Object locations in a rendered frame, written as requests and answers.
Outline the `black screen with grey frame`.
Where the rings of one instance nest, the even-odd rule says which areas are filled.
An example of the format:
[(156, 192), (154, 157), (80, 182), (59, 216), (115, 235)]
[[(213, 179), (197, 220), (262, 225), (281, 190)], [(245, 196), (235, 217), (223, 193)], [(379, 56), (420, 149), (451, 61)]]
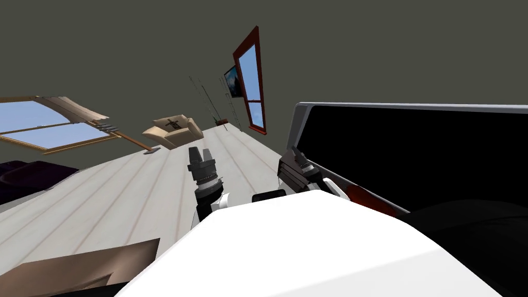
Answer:
[(464, 199), (528, 208), (528, 105), (301, 102), (292, 146), (402, 210)]

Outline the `dark picture on wall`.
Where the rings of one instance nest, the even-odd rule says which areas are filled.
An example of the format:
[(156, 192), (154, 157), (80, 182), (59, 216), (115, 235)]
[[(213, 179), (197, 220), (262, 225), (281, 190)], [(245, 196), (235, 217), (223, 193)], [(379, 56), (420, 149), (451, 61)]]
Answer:
[(224, 79), (231, 97), (243, 97), (243, 92), (238, 78), (238, 72), (235, 66), (224, 73)]

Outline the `wooden framed window with curtain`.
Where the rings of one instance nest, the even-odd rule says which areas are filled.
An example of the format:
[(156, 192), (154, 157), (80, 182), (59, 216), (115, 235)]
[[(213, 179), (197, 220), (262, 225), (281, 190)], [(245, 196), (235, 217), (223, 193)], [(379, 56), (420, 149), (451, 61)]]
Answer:
[(65, 96), (0, 97), (0, 140), (44, 155), (119, 138), (106, 119)]

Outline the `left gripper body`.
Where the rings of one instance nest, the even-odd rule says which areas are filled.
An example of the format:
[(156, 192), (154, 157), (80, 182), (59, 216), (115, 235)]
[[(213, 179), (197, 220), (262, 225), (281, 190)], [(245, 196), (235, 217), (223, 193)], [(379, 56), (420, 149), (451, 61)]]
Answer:
[(216, 175), (217, 172), (215, 160), (192, 163), (187, 167), (188, 171), (191, 172), (193, 179), (205, 179), (207, 177)]

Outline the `dark purple sofa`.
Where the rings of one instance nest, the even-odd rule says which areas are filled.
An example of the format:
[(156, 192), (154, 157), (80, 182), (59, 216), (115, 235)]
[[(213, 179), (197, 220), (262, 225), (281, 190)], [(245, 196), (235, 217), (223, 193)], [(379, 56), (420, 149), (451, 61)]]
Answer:
[(0, 163), (0, 205), (46, 190), (78, 169), (45, 161)]

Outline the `tan brown furniture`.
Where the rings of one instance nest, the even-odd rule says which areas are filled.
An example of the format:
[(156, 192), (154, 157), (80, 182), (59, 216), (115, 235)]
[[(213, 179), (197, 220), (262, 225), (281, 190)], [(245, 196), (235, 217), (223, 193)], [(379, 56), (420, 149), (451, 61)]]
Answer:
[(156, 258), (159, 239), (26, 262), (0, 275), (0, 297), (50, 297), (131, 281)]

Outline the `red framed window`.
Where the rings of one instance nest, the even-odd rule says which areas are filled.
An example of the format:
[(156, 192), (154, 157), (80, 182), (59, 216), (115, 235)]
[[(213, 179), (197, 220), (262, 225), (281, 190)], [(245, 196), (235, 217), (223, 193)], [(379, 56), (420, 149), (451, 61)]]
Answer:
[(259, 27), (255, 26), (233, 52), (249, 128), (267, 134), (263, 95)]

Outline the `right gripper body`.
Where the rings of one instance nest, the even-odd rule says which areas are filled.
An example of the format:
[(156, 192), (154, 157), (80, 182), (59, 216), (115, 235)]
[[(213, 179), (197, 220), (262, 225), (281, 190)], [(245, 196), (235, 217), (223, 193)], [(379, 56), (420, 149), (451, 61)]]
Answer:
[(294, 193), (315, 190), (312, 180), (316, 173), (316, 168), (295, 146), (279, 159), (277, 176)]

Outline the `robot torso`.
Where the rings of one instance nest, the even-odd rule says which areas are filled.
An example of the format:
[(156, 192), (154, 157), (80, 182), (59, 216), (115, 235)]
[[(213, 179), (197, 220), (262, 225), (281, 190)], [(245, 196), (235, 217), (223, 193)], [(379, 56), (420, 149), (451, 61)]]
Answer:
[(502, 297), (396, 218), (315, 190), (217, 210), (115, 297)]

